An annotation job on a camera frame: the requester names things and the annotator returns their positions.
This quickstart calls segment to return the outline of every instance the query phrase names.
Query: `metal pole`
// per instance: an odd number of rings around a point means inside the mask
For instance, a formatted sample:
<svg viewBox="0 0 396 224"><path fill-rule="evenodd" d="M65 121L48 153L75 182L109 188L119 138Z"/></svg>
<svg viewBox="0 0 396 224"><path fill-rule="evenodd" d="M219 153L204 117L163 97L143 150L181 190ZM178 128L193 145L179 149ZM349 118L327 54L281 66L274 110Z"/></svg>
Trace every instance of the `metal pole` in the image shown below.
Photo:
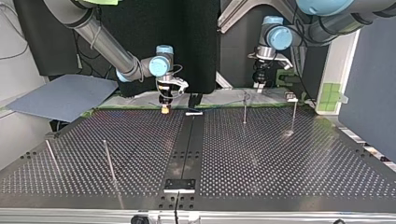
<svg viewBox="0 0 396 224"><path fill-rule="evenodd" d="M294 121L296 120L296 113L297 113L297 103L294 103L294 110L293 110L293 121L291 122L291 131L294 132Z"/></svg>
<svg viewBox="0 0 396 224"><path fill-rule="evenodd" d="M46 144L47 144L47 147L49 149L50 156L52 157L53 160L56 160L55 154L53 153L52 147L50 145L50 141L46 140Z"/></svg>
<svg viewBox="0 0 396 224"><path fill-rule="evenodd" d="M111 176L113 177L114 181L117 181L116 174L114 173L114 169L113 169L113 162L111 161L110 151L108 150L108 145L106 140L103 140L103 146L105 147L105 152L107 156L108 166L110 167Z"/></svg>

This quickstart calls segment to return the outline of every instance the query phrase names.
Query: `metal plate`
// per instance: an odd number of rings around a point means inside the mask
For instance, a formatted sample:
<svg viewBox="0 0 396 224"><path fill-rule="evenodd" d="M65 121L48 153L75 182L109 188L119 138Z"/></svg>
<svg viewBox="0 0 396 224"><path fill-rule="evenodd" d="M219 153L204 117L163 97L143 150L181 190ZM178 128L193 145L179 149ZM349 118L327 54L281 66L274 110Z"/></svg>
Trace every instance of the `metal plate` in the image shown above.
<svg viewBox="0 0 396 224"><path fill-rule="evenodd" d="M190 135L181 132L183 120L182 111L98 111L51 141L56 160L42 145L30 160L25 156L2 171L0 206L174 209L175 195L163 195L163 185L167 178L181 178L184 160L172 156L177 139Z"/></svg>
<svg viewBox="0 0 396 224"><path fill-rule="evenodd" d="M203 142L189 151L202 157L183 175L197 179L183 195L193 210L396 213L396 174L310 112L292 130L292 110L250 108L247 124L243 109L214 110L201 132L194 122Z"/></svg>

